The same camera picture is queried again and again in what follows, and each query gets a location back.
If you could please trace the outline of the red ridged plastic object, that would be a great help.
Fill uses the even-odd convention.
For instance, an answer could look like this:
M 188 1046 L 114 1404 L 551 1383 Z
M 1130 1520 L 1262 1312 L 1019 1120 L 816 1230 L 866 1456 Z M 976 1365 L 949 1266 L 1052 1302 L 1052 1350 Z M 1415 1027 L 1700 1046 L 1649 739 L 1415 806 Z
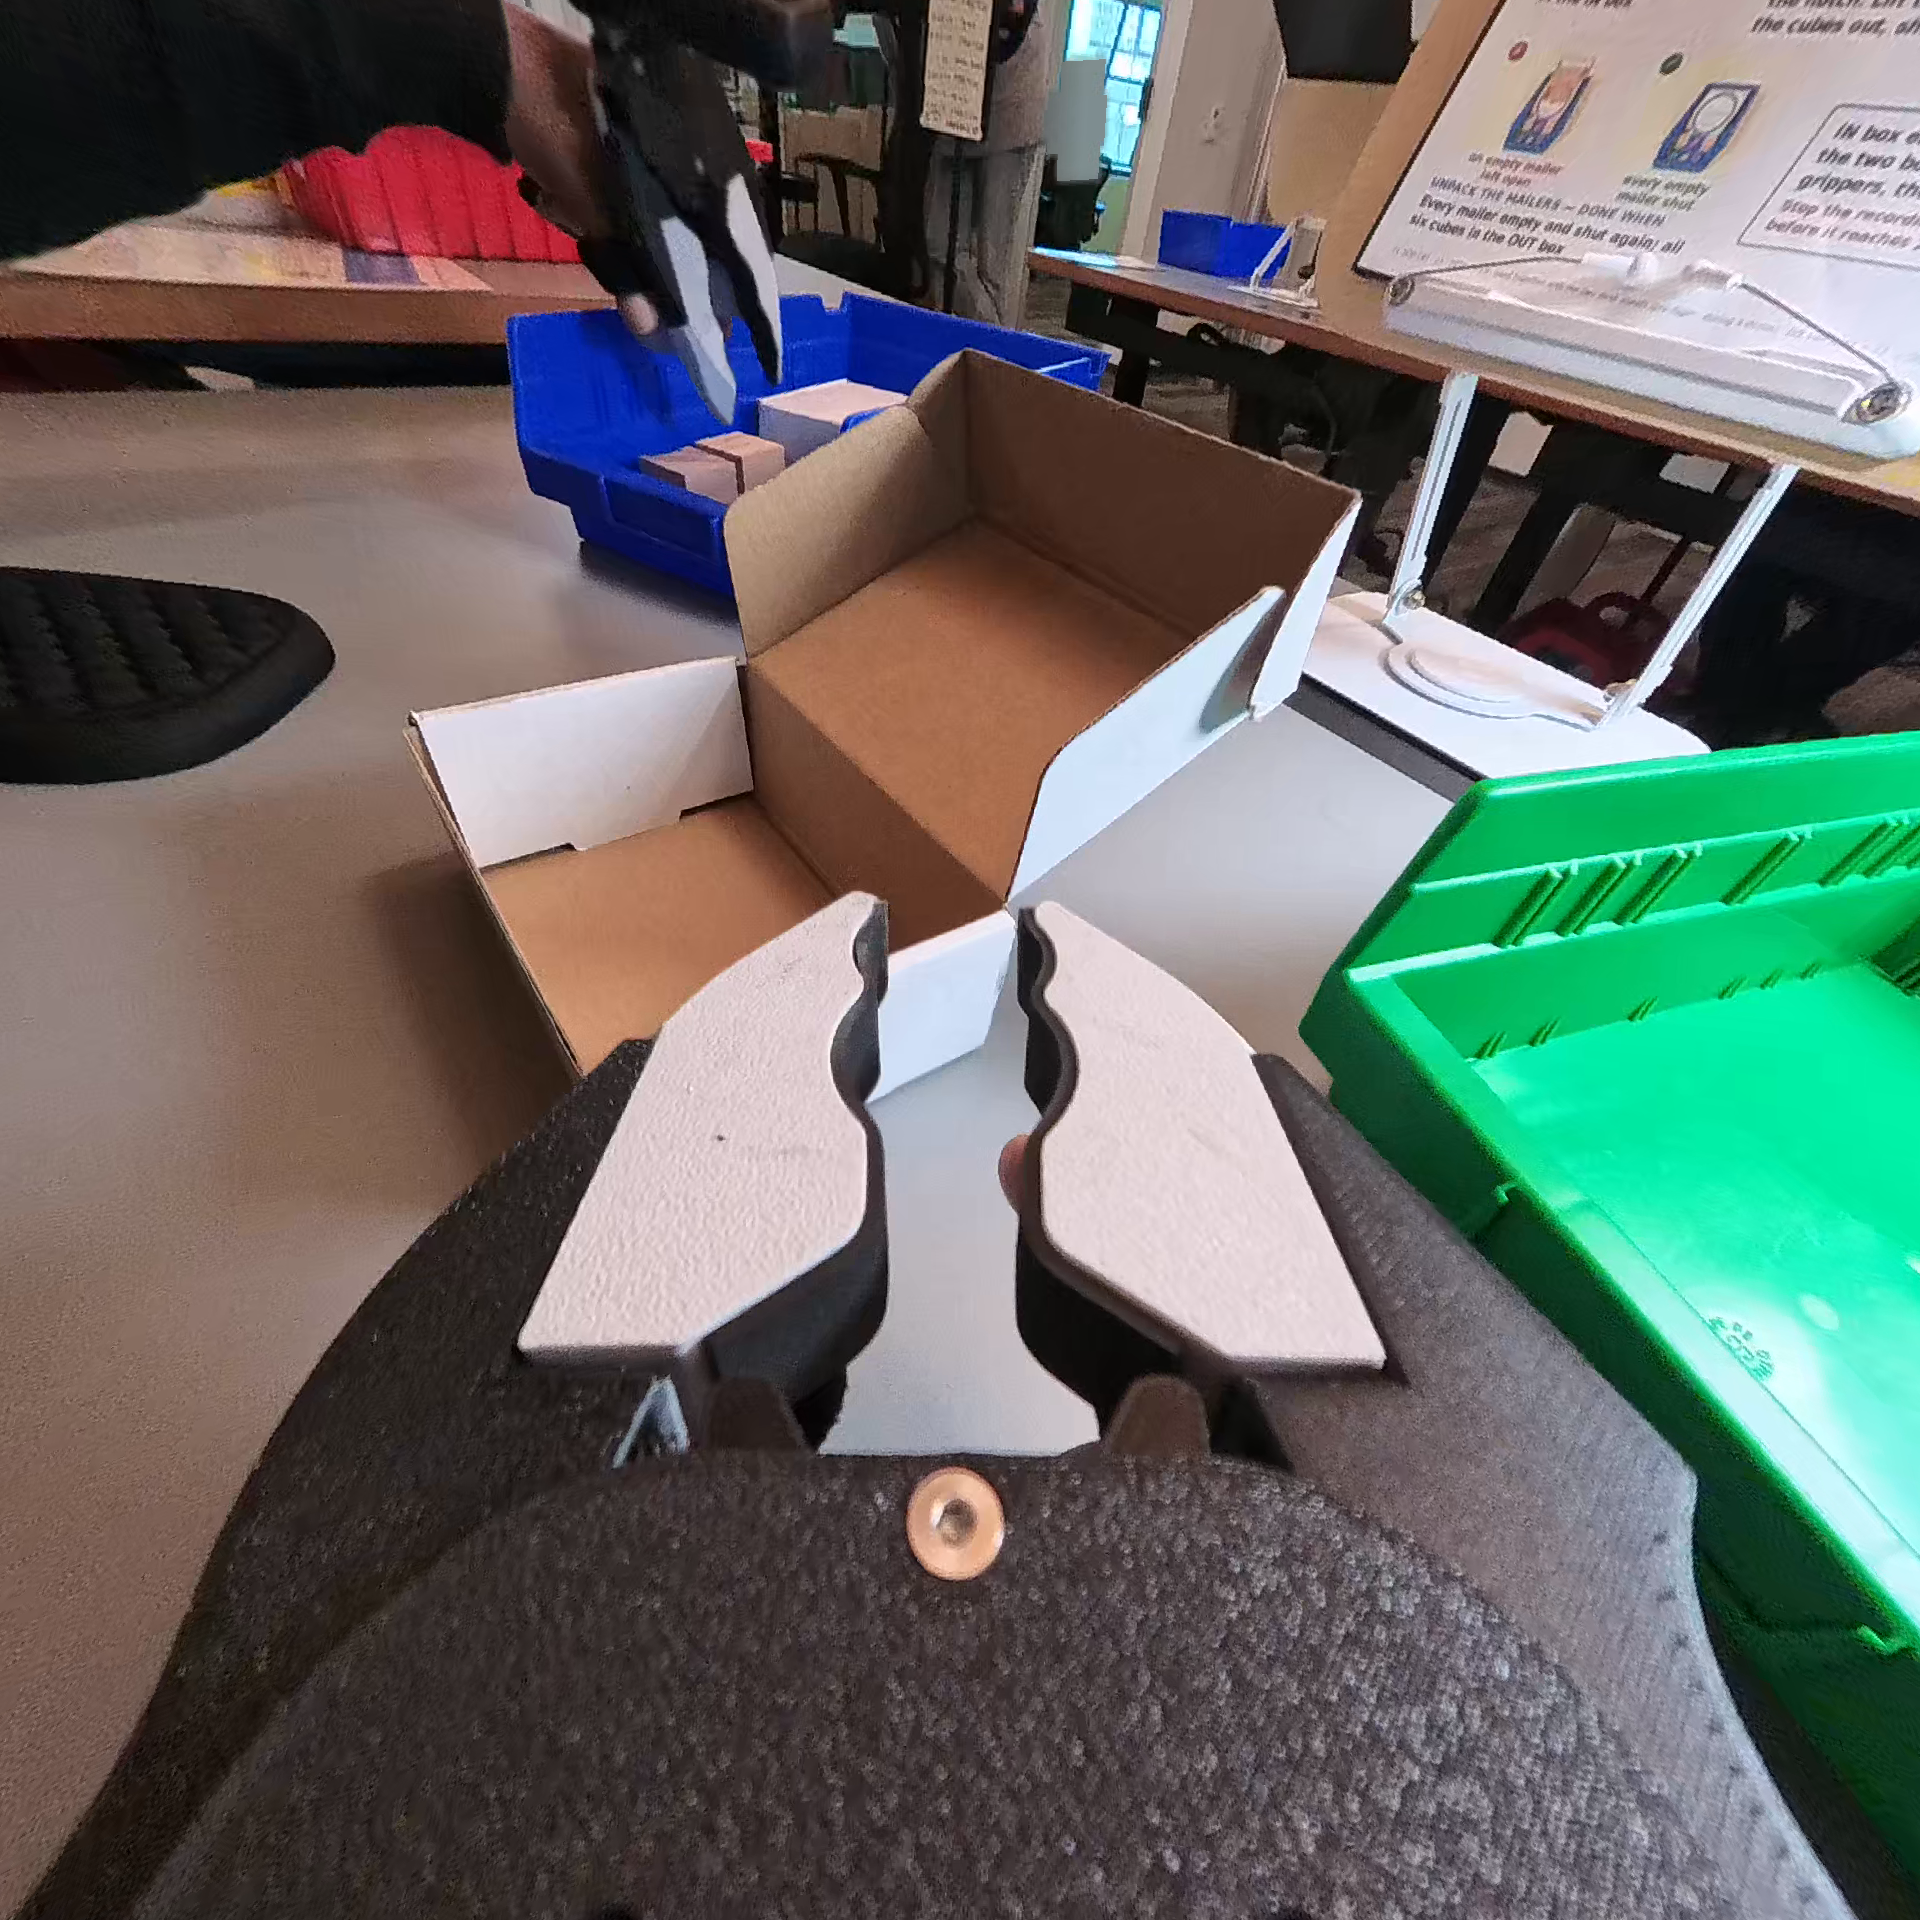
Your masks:
M 279 167 L 298 217 L 350 253 L 578 265 L 578 243 L 522 192 L 513 160 L 434 127 L 381 130 Z

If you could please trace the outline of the wooden table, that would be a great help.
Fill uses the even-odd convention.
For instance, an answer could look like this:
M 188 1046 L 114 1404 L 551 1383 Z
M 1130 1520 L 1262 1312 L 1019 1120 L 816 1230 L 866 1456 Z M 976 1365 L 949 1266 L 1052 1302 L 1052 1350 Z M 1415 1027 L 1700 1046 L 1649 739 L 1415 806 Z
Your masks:
M 1379 323 L 1379 288 L 1359 284 L 1359 320 L 1334 320 L 1333 305 L 1295 311 L 1261 302 L 1230 280 L 1185 275 L 1159 265 L 1130 265 L 1098 253 L 1027 253 L 1037 279 L 1066 280 L 1066 329 L 1110 345 L 1117 313 L 1147 327 L 1141 345 L 1120 343 L 1120 352 L 1147 364 L 1173 364 L 1173 317 L 1203 320 L 1250 333 L 1287 349 L 1314 349 L 1339 364 L 1374 372 L 1409 375 L 1425 387 L 1446 372 L 1471 372 L 1481 397 L 1501 399 L 1529 414 L 1614 429 L 1625 437 L 1666 443 L 1667 452 L 1739 463 L 1791 463 L 1806 487 L 1833 497 L 1915 517 L 1915 456 L 1875 461 L 1813 442 L 1797 442 L 1743 421 L 1724 421 L 1690 406 L 1619 397 L 1588 378 L 1564 378 L 1511 367 L 1466 349 L 1436 349 L 1425 340 Z

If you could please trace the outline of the black wrist rest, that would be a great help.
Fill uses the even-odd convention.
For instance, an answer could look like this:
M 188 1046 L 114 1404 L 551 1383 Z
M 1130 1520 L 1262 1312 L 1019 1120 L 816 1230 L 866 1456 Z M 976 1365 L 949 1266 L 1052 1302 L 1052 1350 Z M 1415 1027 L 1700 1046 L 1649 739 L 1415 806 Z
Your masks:
M 203 769 L 284 723 L 334 668 L 322 626 L 267 594 L 3 564 L 3 783 Z

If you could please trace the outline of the person's left hand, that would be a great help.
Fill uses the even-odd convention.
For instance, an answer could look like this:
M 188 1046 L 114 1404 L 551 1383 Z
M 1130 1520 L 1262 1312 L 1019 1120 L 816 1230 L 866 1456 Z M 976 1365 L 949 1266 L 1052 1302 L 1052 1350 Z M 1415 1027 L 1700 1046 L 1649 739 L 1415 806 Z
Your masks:
M 588 256 L 588 243 L 611 237 L 592 46 L 519 5 L 504 5 L 498 13 L 508 48 L 508 157 L 532 188 L 539 213 Z

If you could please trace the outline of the wood-edged grey table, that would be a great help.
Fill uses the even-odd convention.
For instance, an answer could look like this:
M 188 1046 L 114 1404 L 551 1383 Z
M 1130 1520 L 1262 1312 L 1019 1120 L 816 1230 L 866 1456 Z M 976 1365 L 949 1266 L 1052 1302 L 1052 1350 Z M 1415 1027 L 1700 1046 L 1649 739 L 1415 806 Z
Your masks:
M 3 265 L 3 340 L 504 345 L 519 313 L 600 311 L 581 265 L 345 253 L 309 231 L 130 221 Z

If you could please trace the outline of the green plastic bin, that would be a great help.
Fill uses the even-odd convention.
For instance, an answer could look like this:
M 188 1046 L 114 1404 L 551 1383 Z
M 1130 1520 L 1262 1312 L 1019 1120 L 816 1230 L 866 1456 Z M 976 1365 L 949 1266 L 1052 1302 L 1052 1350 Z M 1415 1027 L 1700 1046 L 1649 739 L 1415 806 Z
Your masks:
M 1712 1615 L 1915 1875 L 1915 736 L 1478 781 L 1333 1103 L 1683 1456 Z

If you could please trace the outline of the small blue plastic bin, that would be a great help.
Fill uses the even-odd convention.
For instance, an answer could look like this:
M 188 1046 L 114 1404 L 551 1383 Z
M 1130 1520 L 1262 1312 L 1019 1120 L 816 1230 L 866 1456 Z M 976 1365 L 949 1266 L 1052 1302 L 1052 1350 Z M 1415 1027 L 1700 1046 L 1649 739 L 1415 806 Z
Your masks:
M 1159 221 L 1159 265 L 1183 275 L 1225 279 L 1239 288 L 1273 280 L 1290 258 L 1292 228 L 1236 221 L 1216 213 L 1170 208 Z

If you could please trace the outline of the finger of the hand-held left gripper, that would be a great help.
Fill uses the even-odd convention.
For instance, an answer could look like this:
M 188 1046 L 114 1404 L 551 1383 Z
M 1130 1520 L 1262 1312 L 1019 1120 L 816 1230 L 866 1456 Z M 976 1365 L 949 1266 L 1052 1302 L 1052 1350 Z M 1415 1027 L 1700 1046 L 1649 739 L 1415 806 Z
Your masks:
M 784 372 L 784 333 L 780 333 L 780 288 L 767 231 L 759 225 L 754 188 L 748 177 L 723 183 L 723 243 L 729 243 L 729 280 L 736 317 L 748 323 L 754 357 L 767 382 L 780 382 Z
M 669 343 L 678 352 L 693 390 L 719 425 L 732 425 L 736 406 L 736 378 L 732 368 L 729 333 L 732 323 L 721 313 L 713 284 L 713 261 L 678 217 L 665 217 L 659 225 L 662 275 L 678 305 L 678 320 L 669 323 Z

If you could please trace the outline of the wooden cubes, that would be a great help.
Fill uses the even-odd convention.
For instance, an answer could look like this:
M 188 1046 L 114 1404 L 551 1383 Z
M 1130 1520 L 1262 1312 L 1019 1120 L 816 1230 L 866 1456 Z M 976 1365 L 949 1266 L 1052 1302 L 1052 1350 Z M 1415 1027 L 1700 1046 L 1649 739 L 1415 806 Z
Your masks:
M 784 452 L 784 463 L 809 456 L 833 443 L 851 425 L 906 406 L 906 397 L 855 378 L 830 378 L 802 390 L 759 397 L 754 406 L 754 435 Z

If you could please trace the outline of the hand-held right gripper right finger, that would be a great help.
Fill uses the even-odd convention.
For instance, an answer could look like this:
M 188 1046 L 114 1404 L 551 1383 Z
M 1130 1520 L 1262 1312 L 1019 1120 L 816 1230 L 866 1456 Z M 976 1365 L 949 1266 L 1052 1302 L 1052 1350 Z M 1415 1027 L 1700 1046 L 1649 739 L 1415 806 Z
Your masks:
M 1019 918 L 1024 1090 L 1015 1317 L 1072 1390 L 1173 1376 L 1370 1378 L 1388 1350 L 1261 1055 L 1054 903 Z

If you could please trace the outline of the grey desk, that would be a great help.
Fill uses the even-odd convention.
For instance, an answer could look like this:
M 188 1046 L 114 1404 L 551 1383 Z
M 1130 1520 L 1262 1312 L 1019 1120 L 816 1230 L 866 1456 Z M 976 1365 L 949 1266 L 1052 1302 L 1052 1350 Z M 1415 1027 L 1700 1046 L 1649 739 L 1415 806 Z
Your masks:
M 3 562 L 247 589 L 337 670 L 170 781 L 3 787 L 3 1918 L 90 1806 L 289 1399 L 563 1095 L 401 730 L 659 664 L 733 615 L 522 481 L 506 390 L 3 397 Z M 1446 806 L 1330 702 L 1230 733 L 1058 897 L 1324 1086 L 1312 989 Z M 989 1043 L 882 1100 L 890 1292 L 830 1451 L 1060 1452 L 1015 1333 Z

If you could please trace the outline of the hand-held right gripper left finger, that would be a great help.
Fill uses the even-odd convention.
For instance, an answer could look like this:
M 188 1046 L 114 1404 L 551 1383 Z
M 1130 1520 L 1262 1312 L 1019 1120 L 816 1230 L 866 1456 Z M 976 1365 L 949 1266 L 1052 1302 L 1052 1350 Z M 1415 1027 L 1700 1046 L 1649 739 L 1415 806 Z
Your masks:
M 866 892 L 754 946 L 665 1018 L 519 1326 L 527 1361 L 820 1396 L 887 1296 Z

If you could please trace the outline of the hanging paper sign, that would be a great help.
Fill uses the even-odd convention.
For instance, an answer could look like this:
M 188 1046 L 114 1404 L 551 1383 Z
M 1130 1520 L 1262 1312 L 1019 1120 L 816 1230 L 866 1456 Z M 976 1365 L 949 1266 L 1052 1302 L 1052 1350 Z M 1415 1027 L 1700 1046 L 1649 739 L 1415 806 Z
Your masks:
M 919 127 L 961 144 L 987 138 L 994 5 L 925 5 Z

